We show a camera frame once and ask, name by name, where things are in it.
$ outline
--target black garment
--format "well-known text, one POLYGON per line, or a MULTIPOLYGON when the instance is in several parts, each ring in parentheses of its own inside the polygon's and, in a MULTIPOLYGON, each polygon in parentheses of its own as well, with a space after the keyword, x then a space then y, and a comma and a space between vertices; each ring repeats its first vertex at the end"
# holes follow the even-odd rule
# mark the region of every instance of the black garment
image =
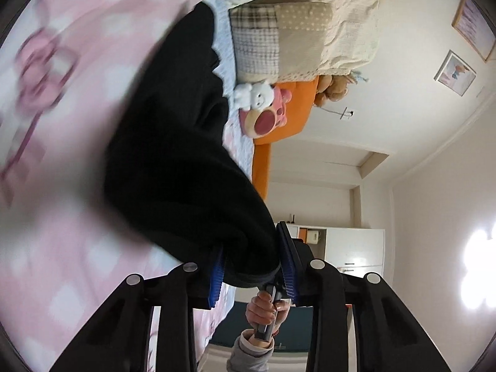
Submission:
POLYGON ((222 242, 224 281, 254 287, 279 267, 277 239, 263 200, 222 147, 229 108, 212 73, 213 24, 198 4, 155 54, 108 146, 105 195, 181 261, 222 242))

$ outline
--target handle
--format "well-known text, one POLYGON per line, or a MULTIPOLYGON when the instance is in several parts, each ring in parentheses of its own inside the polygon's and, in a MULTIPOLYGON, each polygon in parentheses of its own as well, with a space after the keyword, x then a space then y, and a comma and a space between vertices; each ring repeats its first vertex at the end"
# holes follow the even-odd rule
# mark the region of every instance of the handle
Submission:
MULTIPOLYGON (((272 303, 277 302, 278 300, 281 300, 282 292, 277 290, 275 285, 267 284, 265 286, 265 290, 266 290, 266 292, 268 292, 270 294, 270 296, 272 298, 272 303)), ((272 331, 274 330, 275 323, 276 323, 276 319, 274 319, 273 322, 268 326, 264 326, 263 324, 259 324, 255 329, 255 338, 257 340, 266 341, 268 343, 272 337, 272 331)))

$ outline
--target gray sleeve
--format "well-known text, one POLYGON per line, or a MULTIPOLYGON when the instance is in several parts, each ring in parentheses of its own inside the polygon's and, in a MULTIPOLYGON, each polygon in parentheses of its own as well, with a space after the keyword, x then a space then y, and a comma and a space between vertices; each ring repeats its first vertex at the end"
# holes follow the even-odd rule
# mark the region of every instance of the gray sleeve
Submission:
POLYGON ((238 337, 227 361, 227 372, 267 372, 267 361, 273 352, 273 346, 265 351, 252 351, 238 337))

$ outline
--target brown teddy bear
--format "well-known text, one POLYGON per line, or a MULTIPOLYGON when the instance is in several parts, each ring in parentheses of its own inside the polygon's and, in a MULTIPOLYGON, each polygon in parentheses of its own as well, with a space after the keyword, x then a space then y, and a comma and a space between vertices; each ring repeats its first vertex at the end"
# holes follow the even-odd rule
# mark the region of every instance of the brown teddy bear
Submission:
POLYGON ((321 75, 318 78, 317 94, 313 103, 321 108, 326 100, 337 102, 348 93, 348 84, 356 84, 351 75, 321 75))

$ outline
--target teddy bear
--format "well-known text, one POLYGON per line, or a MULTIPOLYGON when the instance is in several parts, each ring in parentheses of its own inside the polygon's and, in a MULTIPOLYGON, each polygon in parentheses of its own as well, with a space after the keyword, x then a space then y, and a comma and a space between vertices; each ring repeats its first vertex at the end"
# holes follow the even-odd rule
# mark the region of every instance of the teddy bear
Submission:
POLYGON ((255 84, 238 84, 234 88, 234 105, 244 111, 263 110, 270 106, 273 100, 274 90, 267 81, 255 84))
POLYGON ((240 109, 240 124, 243 134, 250 138, 260 138, 269 134, 276 127, 286 124, 286 104, 291 100, 290 90, 274 87, 274 100, 267 108, 240 109))
POLYGON ((337 102, 348 94, 348 84, 356 84, 353 75, 321 75, 318 78, 317 94, 313 103, 321 108, 326 100, 337 102))

